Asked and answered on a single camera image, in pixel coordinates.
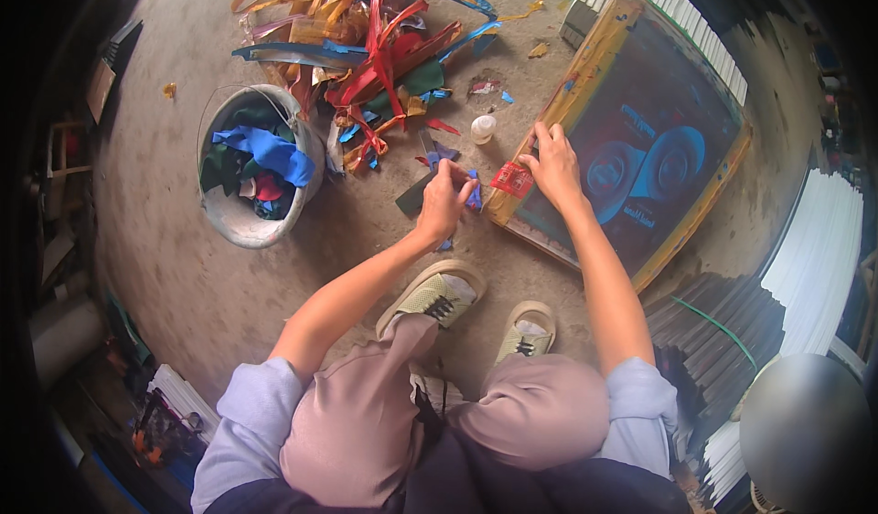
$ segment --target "concrete floor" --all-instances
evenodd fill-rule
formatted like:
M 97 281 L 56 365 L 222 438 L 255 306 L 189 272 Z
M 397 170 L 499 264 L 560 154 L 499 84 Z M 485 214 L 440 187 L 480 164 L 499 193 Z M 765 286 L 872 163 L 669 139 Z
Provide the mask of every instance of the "concrete floor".
M 327 180 L 277 245 L 253 252 L 226 242 L 198 204 L 199 117 L 217 86 L 264 81 L 256 64 L 229 55 L 243 39 L 230 1 L 140 0 L 134 16 L 143 19 L 143 33 L 120 82 L 114 123 L 105 124 L 95 172 L 98 276 L 131 312 L 159 361 L 177 369 L 211 404 L 238 364 L 265 360 L 284 319 L 309 295 L 411 230 L 412 221 L 393 200 L 423 175 L 413 159 L 420 120 L 412 119 L 407 134 L 394 130 L 385 137 L 390 151 L 380 172 Z M 501 15 L 513 15 L 533 0 L 488 1 Z M 483 21 L 460 5 L 429 2 L 433 30 L 458 18 L 465 31 Z M 466 137 L 433 133 L 461 150 L 459 161 L 478 169 L 486 182 L 512 156 L 573 56 L 557 35 L 564 14 L 557 0 L 548 2 L 544 11 L 504 25 L 481 59 L 461 54 L 450 62 L 446 86 L 455 94 L 430 110 L 431 117 L 465 131 L 486 109 L 467 100 L 472 79 L 493 70 L 492 77 L 502 80 L 516 103 L 495 103 L 495 144 L 480 150 Z M 750 81 L 745 112 L 755 142 L 723 198 L 644 299 L 702 270 L 752 272 L 774 243 L 808 148 L 819 145 L 820 134 L 816 69 L 803 34 L 780 22 L 774 31 L 771 41 L 742 32 L 724 39 Z M 550 44 L 549 53 L 527 59 L 540 42 Z M 171 81 L 177 82 L 177 96 L 168 101 L 161 87 Z M 222 95 L 232 91 L 214 97 L 205 125 Z M 477 398 L 505 331 L 502 323 L 520 300 L 542 300 L 557 311 L 556 352 L 594 362 L 576 273 L 478 214 L 467 214 L 454 244 L 453 251 L 431 254 L 413 267 L 335 345 L 327 363 L 374 337 L 376 320 L 407 281 L 444 257 L 469 260 L 491 283 L 486 298 L 437 347 L 446 375 L 467 398 Z

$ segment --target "beige mesh sneaker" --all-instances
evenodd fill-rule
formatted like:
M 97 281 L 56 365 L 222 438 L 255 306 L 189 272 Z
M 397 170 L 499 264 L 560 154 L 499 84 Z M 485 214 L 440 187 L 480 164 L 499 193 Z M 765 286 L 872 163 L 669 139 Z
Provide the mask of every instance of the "beige mesh sneaker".
M 545 333 L 530 334 L 516 327 L 518 322 L 532 322 L 545 330 Z M 499 346 L 496 366 L 506 356 L 513 353 L 522 353 L 527 357 L 540 356 L 549 352 L 552 343 L 555 342 L 555 314 L 548 305 L 538 300 L 524 300 L 519 302 L 506 321 L 506 336 Z
M 442 274 L 466 281 L 476 294 L 475 300 L 461 299 Z M 432 316 L 439 321 L 440 327 L 448 329 L 472 304 L 485 296 L 486 290 L 487 280 L 475 267 L 462 260 L 446 258 L 428 267 L 408 284 L 400 298 L 381 315 L 375 332 L 381 338 L 399 312 Z

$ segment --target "lavender sleeve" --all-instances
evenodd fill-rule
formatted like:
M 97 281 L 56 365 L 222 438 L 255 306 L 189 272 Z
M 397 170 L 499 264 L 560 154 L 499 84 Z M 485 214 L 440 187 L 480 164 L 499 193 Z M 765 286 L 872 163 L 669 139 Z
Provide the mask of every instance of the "lavender sleeve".
M 202 514 L 229 489 L 283 477 L 280 448 L 303 393 L 299 377 L 283 358 L 235 369 L 217 402 L 219 429 L 195 470 L 194 514 Z
M 655 366 L 628 358 L 607 377 L 609 434 L 596 457 L 671 479 L 667 433 L 677 426 L 677 389 Z

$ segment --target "pink pants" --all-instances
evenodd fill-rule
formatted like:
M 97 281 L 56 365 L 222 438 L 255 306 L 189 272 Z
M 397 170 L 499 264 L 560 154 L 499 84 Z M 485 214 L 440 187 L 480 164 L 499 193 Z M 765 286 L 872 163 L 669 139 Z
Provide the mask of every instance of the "pink pants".
M 397 317 L 384 337 L 314 374 L 292 418 L 280 466 L 291 487 L 326 506 L 376 507 L 418 461 L 423 426 L 409 399 L 408 362 L 438 333 L 423 314 Z M 609 399 L 590 366 L 559 354 L 507 356 L 482 399 L 447 414 L 497 460 L 542 470 L 590 457 L 609 431 Z

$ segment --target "plastic bottle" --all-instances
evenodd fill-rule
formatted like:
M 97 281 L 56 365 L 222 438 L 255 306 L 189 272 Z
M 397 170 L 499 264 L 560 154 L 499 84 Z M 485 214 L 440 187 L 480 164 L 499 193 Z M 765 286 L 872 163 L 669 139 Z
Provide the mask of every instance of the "plastic bottle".
M 483 145 L 491 140 L 495 130 L 497 130 L 497 118 L 492 115 L 480 115 L 472 121 L 470 127 L 472 141 L 477 145 Z

